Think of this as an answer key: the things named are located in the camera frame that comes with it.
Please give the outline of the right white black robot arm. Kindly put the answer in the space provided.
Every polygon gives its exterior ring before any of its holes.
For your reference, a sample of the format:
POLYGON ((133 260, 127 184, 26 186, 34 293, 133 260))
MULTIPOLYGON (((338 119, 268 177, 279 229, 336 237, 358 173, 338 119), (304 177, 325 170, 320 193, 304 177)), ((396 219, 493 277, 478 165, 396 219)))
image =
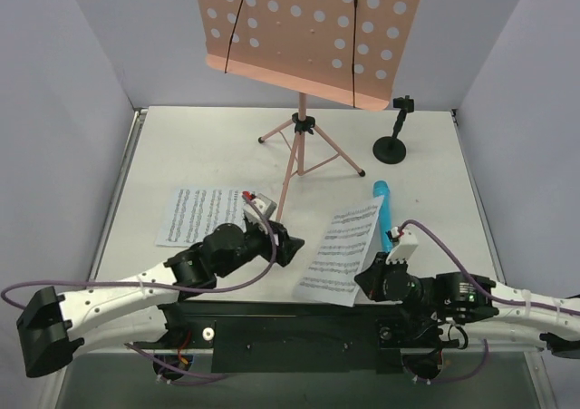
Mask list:
POLYGON ((579 357, 579 300, 532 293, 462 272, 417 278, 404 259, 378 253, 354 278, 371 301, 393 307, 379 324, 397 348, 464 349, 474 339, 508 341, 579 357))

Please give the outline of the pink perforated music stand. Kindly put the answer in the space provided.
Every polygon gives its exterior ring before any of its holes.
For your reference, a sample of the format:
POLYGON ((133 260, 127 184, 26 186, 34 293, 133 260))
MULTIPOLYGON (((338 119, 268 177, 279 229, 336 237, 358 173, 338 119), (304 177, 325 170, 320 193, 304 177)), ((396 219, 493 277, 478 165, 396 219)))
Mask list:
POLYGON ((285 177, 306 174, 306 99, 371 112, 392 103, 421 0, 198 0, 214 70, 294 91, 295 137, 285 177))

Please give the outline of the blue toy microphone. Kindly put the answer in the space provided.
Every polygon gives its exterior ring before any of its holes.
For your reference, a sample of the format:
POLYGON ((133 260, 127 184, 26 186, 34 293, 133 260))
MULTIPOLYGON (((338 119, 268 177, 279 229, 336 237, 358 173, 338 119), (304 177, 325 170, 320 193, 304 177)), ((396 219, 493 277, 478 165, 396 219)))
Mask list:
POLYGON ((384 180, 377 180, 373 184, 374 198, 382 197, 382 205, 379 209, 379 227, 381 232, 382 251, 390 253, 392 250, 392 241, 389 238, 388 232, 392 229, 392 215, 390 206, 391 192, 389 186, 384 180))

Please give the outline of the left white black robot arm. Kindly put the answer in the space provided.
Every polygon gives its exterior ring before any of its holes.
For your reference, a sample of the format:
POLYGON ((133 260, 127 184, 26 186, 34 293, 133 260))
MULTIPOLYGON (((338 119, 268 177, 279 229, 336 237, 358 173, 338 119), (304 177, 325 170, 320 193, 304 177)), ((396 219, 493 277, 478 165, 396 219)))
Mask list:
POLYGON ((201 294, 218 292, 218 280, 257 257, 269 265, 287 266, 304 245, 277 222, 248 221, 241 229, 222 224, 199 243, 138 275, 113 282, 86 282, 79 290, 59 293, 45 282, 16 321, 27 377, 54 373, 91 344, 102 343, 105 331, 119 319, 130 341, 160 340, 166 329, 143 330, 130 324, 138 312, 156 310, 201 294))

